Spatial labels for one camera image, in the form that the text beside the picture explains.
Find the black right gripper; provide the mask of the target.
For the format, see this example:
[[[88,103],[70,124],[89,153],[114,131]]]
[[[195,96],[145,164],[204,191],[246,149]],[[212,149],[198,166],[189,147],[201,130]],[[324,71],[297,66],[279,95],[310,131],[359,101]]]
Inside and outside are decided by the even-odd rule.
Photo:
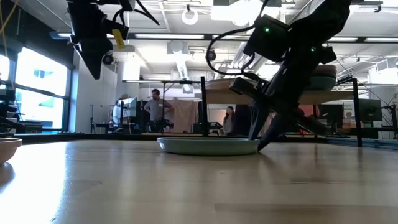
[[[253,101],[253,112],[248,139],[255,140],[271,111],[276,112],[267,131],[261,136],[257,151],[277,139],[287,129],[299,125],[318,135],[326,134],[326,126],[309,118],[298,109],[299,99],[309,85],[310,74],[319,65],[322,55],[317,50],[290,51],[271,81],[260,80],[254,86],[243,78],[236,78],[230,90],[249,96]]]

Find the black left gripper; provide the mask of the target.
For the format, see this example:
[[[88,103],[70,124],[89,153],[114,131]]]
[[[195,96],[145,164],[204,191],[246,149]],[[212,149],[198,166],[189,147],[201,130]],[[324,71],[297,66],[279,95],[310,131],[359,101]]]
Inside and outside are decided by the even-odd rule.
[[[100,6],[113,4],[121,8],[113,18],[108,19]],[[108,35],[126,40],[129,32],[124,21],[124,13],[134,10],[135,2],[128,0],[71,0],[67,2],[67,12],[72,23],[70,41],[79,52],[89,72],[95,80],[101,78],[103,62],[110,65],[113,62],[112,43]]]

